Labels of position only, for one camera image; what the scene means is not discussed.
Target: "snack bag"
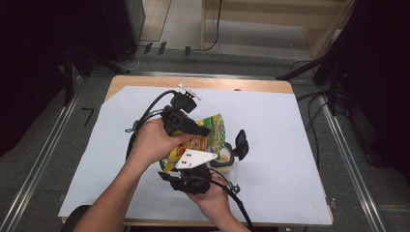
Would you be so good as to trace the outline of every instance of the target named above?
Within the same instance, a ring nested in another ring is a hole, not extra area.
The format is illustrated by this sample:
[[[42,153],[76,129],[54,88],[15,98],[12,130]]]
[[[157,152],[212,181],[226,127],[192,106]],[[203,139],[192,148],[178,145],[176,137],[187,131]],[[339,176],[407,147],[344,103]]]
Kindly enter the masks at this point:
[[[207,137],[201,135],[194,135],[187,142],[181,143],[178,147],[172,149],[166,159],[160,161],[161,168],[164,173],[171,171],[185,150],[193,149],[196,151],[216,153],[217,160],[220,158],[220,150],[225,145],[225,127],[222,116],[220,114],[214,115],[196,122],[200,126],[208,128],[210,133]]]

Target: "wooden tabletop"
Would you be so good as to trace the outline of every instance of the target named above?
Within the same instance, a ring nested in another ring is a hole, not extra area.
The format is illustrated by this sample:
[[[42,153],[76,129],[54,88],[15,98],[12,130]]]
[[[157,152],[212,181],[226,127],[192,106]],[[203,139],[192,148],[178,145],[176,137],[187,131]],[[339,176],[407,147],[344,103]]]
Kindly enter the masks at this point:
[[[293,94],[292,86],[287,81],[248,80],[209,77],[180,76],[134,76],[117,75],[112,79],[105,101],[126,86],[178,87],[183,82],[188,88],[242,90]]]

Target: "wooden desk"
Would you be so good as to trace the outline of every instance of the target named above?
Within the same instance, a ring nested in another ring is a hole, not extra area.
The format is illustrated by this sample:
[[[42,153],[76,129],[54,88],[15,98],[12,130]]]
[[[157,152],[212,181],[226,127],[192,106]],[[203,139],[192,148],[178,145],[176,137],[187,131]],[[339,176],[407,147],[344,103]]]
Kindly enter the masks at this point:
[[[220,20],[301,27],[313,59],[326,52],[337,29],[350,17],[354,0],[223,0]],[[202,0],[201,49],[205,19],[213,19],[219,1]]]
[[[59,217],[65,220],[77,206],[90,205],[97,199],[124,163],[130,138],[124,129],[145,111],[143,104],[180,82],[203,94],[190,114],[192,119],[220,112],[227,142],[234,141],[239,129],[247,132],[249,154],[234,163],[227,177],[241,186],[238,196],[255,226],[333,223],[288,82],[159,76],[114,77]],[[159,101],[159,107],[169,100]],[[158,165],[151,165],[141,178],[124,223],[213,226],[182,192],[162,181],[158,171]],[[245,221],[234,202],[231,209],[235,217]]]

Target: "person's left hand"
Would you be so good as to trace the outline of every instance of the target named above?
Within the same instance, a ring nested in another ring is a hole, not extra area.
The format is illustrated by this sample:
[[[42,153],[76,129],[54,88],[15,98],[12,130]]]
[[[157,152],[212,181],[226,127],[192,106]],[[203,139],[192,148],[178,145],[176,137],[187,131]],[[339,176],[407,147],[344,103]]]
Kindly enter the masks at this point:
[[[152,163],[163,159],[174,147],[190,138],[192,135],[187,133],[168,136],[163,128],[161,118],[150,120],[138,131],[129,160],[135,160],[147,168]]]

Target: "person's right hand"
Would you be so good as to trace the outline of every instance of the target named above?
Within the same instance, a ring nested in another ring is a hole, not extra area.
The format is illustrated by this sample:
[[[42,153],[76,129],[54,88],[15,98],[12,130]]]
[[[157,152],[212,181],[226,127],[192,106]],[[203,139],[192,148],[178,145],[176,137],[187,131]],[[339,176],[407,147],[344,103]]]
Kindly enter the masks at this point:
[[[212,180],[224,186],[227,185],[217,173],[213,173]],[[197,195],[187,193],[187,196],[220,231],[248,231],[239,220],[233,217],[229,208],[228,195],[221,187],[211,184],[205,193]]]

